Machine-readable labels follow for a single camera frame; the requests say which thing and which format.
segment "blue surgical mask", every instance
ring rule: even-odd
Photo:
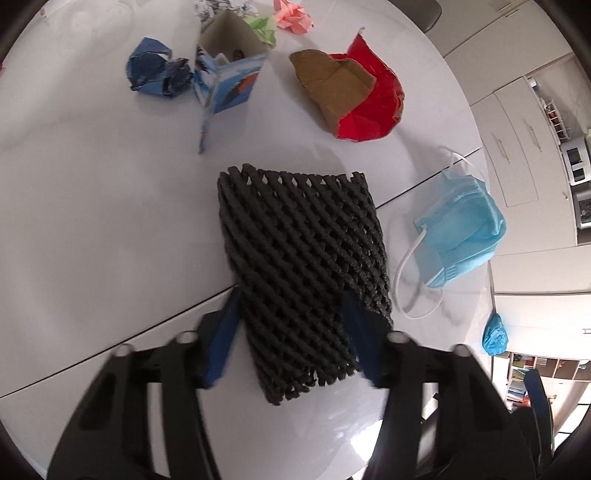
[[[467,161],[461,155],[453,155]],[[441,303],[440,300],[426,315],[409,317],[398,301],[402,269],[420,243],[427,251],[426,255],[417,256],[423,282],[429,288],[443,288],[490,260],[506,232],[505,219],[484,182],[472,175],[458,175],[450,168],[443,173],[445,194],[415,220],[419,236],[402,259],[394,279],[394,304],[408,318],[424,318]]]

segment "round white table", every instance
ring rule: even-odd
[[[257,7],[272,12],[271,0]],[[394,270],[413,216],[439,194],[445,149],[486,163],[469,105],[427,37],[386,0],[303,2],[316,24],[279,31],[248,103],[215,116],[197,154],[202,108],[131,92],[124,67],[144,36],[193,58],[189,0],[52,0],[0,76],[0,419],[40,470],[110,349],[149,348],[219,308],[233,284],[216,179],[244,162],[303,173],[364,172]],[[323,128],[288,55],[344,52],[360,27],[405,92],[401,123],[355,144]],[[411,295],[413,266],[403,292]],[[446,287],[442,305],[397,328],[447,349],[490,313],[486,268]],[[428,308],[423,296],[416,308]],[[203,394],[224,480],[344,480],[384,392],[355,375],[268,404],[239,332],[226,375]]]

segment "white elastic strap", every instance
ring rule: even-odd
[[[402,260],[400,261],[400,264],[398,265],[398,269],[396,270],[396,275],[394,275],[394,285],[392,286],[392,301],[394,302],[394,306],[398,309],[399,312],[401,312],[407,319],[410,319],[410,320],[420,320],[420,319],[423,319],[423,318],[431,315],[433,312],[435,312],[435,310],[437,310],[437,308],[439,307],[439,305],[441,305],[441,303],[443,301],[443,290],[442,290],[441,297],[439,298],[439,301],[437,302],[437,304],[431,310],[429,310],[426,314],[420,315],[418,317],[410,316],[408,314],[408,312],[406,312],[404,310],[404,308],[402,308],[402,305],[400,305],[400,296],[398,294],[398,287],[400,286],[400,278],[402,277],[402,271],[404,270],[404,267],[406,266],[408,259],[413,255],[413,253],[417,249],[418,245],[423,241],[423,238],[425,238],[425,235],[427,235],[427,229],[425,227],[423,227],[423,230],[421,231],[421,233],[419,234],[417,239],[413,242],[413,244],[410,246],[408,251],[404,254]]]
[[[449,169],[451,169],[453,167],[453,160],[454,160],[455,157],[457,157],[458,160],[465,161],[468,165],[470,165],[472,168],[474,168],[474,170],[476,170],[482,176],[482,181],[485,181],[486,176],[482,173],[482,170],[479,169],[477,166],[475,166],[466,157],[463,157],[462,155],[460,155],[458,152],[453,152],[452,151],[452,159],[449,161],[449,167],[448,167]]]

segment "red paper bag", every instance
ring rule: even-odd
[[[402,117],[404,101],[395,73],[368,47],[361,34],[357,34],[347,53],[335,53],[331,58],[352,59],[376,79],[369,96],[340,119],[336,138],[362,142],[388,135]]]

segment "dish rack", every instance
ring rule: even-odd
[[[546,103],[544,111],[548,116],[548,120],[550,120],[550,123],[554,127],[554,130],[556,131],[556,134],[558,135],[558,139],[560,140],[560,142],[566,142],[567,140],[570,140],[570,128],[566,128],[566,126],[564,125],[562,116],[556,108],[556,104],[553,100]]]

